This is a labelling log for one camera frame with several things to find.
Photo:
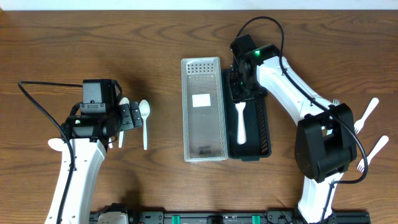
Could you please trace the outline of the white plastic spoon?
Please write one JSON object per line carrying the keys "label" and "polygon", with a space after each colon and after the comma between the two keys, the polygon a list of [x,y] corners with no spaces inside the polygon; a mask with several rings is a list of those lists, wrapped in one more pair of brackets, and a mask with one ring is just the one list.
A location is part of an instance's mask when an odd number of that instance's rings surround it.
{"label": "white plastic spoon", "polygon": [[60,138],[52,138],[48,140],[48,145],[55,151],[65,151],[68,150],[68,145],[67,143]]}
{"label": "white plastic spoon", "polygon": [[[120,105],[129,104],[129,99],[127,97],[124,97],[121,99],[119,104]],[[118,148],[122,148],[123,140],[124,140],[124,131],[120,131],[119,132]]]}
{"label": "white plastic spoon", "polygon": [[109,142],[108,142],[108,147],[111,149],[111,148],[113,148],[113,142],[112,142],[112,140],[111,139],[109,139]]}
{"label": "white plastic spoon", "polygon": [[143,146],[144,150],[147,150],[147,118],[150,115],[150,105],[147,100],[142,100],[139,103],[139,110],[141,113],[141,118],[142,118],[142,128],[143,128]]}
{"label": "white plastic spoon", "polygon": [[235,108],[238,113],[238,130],[237,130],[237,143],[239,145],[244,144],[247,141],[246,138],[246,127],[244,122],[244,109],[246,107],[245,102],[236,103]]}

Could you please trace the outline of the white plastic fork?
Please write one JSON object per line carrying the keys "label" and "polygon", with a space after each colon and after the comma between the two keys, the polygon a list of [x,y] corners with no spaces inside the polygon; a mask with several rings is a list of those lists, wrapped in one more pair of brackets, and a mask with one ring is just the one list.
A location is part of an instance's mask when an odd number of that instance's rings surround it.
{"label": "white plastic fork", "polygon": [[[386,135],[381,136],[376,145],[373,147],[372,151],[367,156],[368,165],[370,165],[374,156],[388,143],[388,141],[389,141],[388,136]],[[360,172],[364,172],[364,159],[360,160],[357,166],[357,170]]]}
{"label": "white plastic fork", "polygon": [[369,115],[373,112],[373,110],[376,108],[378,103],[379,103],[378,98],[371,99],[362,117],[354,123],[355,134],[358,134],[363,129],[365,121],[367,120]]}
{"label": "white plastic fork", "polygon": [[[333,103],[333,105],[338,106],[338,105],[340,104],[340,100],[338,100],[338,99],[333,99],[332,103]],[[326,135],[328,136],[328,135],[330,135],[332,132],[333,132],[332,129],[328,129],[327,132],[326,132]]]}

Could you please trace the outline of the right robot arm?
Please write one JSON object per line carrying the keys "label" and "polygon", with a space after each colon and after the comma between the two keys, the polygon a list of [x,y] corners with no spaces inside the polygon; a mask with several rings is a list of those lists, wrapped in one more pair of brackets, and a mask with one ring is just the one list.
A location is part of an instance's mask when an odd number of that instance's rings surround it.
{"label": "right robot arm", "polygon": [[273,44],[234,41],[231,51],[238,72],[230,82],[233,102],[254,101],[268,91],[288,112],[297,126],[295,160],[305,176],[298,211],[306,223],[325,221],[335,186],[357,156],[351,109],[311,89]]}

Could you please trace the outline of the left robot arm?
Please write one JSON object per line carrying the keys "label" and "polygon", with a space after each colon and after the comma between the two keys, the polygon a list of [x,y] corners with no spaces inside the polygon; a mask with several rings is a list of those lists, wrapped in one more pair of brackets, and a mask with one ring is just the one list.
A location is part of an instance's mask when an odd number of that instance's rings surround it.
{"label": "left robot arm", "polygon": [[53,196],[46,224],[56,223],[88,223],[90,209],[99,169],[105,159],[106,148],[99,141],[91,142],[88,138],[70,140],[75,159],[71,182],[68,188],[62,214],[58,216],[61,206],[63,188],[67,183],[70,155],[67,143],[61,139],[50,139],[49,146],[62,152],[62,165],[57,186]]}

